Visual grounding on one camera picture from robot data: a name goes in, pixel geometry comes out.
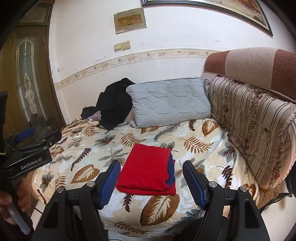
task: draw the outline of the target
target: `upholstered headboard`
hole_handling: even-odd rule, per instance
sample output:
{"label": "upholstered headboard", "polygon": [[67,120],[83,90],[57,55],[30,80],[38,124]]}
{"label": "upholstered headboard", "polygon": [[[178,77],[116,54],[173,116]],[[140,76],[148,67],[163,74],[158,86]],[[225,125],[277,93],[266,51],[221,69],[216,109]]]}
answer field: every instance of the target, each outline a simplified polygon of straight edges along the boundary
{"label": "upholstered headboard", "polygon": [[205,72],[274,92],[296,103],[296,54],[269,47],[212,53]]}

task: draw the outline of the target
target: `black cable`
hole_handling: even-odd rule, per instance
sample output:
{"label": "black cable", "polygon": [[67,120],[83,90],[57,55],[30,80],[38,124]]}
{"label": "black cable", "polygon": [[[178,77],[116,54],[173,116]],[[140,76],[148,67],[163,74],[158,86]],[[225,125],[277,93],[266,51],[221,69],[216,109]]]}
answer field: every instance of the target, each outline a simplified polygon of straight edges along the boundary
{"label": "black cable", "polygon": [[33,205],[31,205],[36,211],[40,212],[41,214],[43,214],[43,212],[39,211],[37,208],[35,208]]}

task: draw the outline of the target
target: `wooden door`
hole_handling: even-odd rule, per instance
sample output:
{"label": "wooden door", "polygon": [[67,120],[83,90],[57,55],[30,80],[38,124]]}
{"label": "wooden door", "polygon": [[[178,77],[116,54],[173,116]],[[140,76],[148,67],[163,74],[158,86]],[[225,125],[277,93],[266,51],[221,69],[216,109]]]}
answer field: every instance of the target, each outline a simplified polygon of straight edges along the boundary
{"label": "wooden door", "polygon": [[17,27],[2,48],[0,91],[8,91],[4,137],[35,127],[40,140],[65,126],[49,73],[47,33],[46,26]]}

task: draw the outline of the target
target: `leaf-patterned bedsheet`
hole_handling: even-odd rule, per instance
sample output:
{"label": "leaf-patterned bedsheet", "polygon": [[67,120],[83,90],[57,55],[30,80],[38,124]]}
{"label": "leaf-patterned bedsheet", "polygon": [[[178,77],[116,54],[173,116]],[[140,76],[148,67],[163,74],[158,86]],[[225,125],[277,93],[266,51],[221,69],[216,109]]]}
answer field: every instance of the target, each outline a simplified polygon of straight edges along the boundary
{"label": "leaf-patterned bedsheet", "polygon": [[245,161],[213,119],[142,129],[122,123],[111,131],[97,121],[75,120],[62,133],[61,141],[51,148],[52,162],[38,168],[32,180],[35,194],[45,204],[60,186],[80,188],[95,180],[114,159],[123,166],[135,143],[168,148],[176,160],[177,194],[139,196],[115,188],[109,204],[99,211],[108,230],[131,237],[163,236],[179,233],[202,217],[182,173],[186,160],[210,181],[230,189],[244,185],[255,201],[259,199],[258,184]]}

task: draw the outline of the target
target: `white tile floor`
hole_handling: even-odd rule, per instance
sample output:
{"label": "white tile floor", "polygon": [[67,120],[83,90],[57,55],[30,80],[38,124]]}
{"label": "white tile floor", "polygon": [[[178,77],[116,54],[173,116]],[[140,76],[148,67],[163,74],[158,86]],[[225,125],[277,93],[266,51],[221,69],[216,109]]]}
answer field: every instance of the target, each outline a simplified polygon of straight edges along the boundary
{"label": "white tile floor", "polygon": [[[286,183],[283,182],[280,185],[281,192],[287,192]],[[38,202],[36,208],[43,212],[45,205],[42,202]],[[36,228],[41,214],[34,210],[31,219],[33,220],[33,227]],[[267,231],[271,241],[283,241],[292,227],[296,223],[296,198],[293,195],[292,198],[285,197],[281,201],[270,205],[270,207],[262,212],[262,217],[265,222]],[[171,241],[172,237],[163,238],[132,238],[109,232],[110,239],[119,239],[122,241]]]}

